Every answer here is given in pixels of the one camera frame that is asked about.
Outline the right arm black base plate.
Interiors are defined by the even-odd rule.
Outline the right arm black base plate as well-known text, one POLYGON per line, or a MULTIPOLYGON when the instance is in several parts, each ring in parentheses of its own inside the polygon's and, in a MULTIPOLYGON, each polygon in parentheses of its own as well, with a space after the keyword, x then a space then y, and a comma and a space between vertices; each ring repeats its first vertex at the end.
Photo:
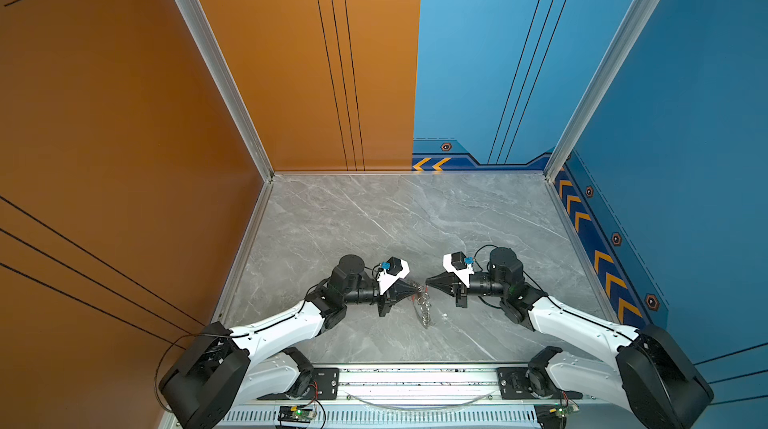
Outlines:
POLYGON ((496 375, 504 400, 559 399, 563 395, 543 370, 502 366, 496 375))

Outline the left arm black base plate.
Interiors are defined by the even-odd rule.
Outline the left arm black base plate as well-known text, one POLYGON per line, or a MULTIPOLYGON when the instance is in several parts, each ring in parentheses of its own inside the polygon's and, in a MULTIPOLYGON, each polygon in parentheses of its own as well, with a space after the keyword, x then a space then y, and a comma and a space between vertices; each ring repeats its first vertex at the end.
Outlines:
POLYGON ((299 380, 287 393, 269 394, 260 401, 314 400, 321 402, 336 400, 339 389, 340 369, 338 367, 315 367, 312 375, 300 375, 299 380))

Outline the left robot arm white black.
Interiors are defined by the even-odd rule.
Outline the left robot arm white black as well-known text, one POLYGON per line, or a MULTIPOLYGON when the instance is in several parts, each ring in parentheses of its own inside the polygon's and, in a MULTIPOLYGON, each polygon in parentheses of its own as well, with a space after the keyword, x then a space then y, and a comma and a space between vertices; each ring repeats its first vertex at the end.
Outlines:
POLYGON ((349 254, 292 308, 234 328, 209 324, 188 335, 180 357, 155 375, 158 403, 184 428, 212 428, 239 403, 272 394, 303 396, 312 385, 313 365, 298 343, 337 326, 351 305, 373 306, 385 316, 417 294, 409 274, 403 259, 391 257, 369 269, 349 254))

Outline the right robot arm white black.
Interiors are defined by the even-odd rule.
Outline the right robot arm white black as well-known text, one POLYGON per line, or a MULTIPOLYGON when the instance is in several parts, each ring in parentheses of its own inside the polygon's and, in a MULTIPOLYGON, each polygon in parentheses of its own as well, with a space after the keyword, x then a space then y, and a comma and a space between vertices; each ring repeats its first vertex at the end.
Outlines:
POLYGON ((580 392, 631 412, 647 428, 690 428, 714 392, 674 338, 659 326, 622 325, 572 308, 528 278, 522 261, 495 247, 485 269, 462 252, 443 258, 444 271, 426 284, 466 307, 471 296, 496 297, 514 324, 562 340, 587 353, 579 358, 548 346, 528 363, 539 398, 580 392))

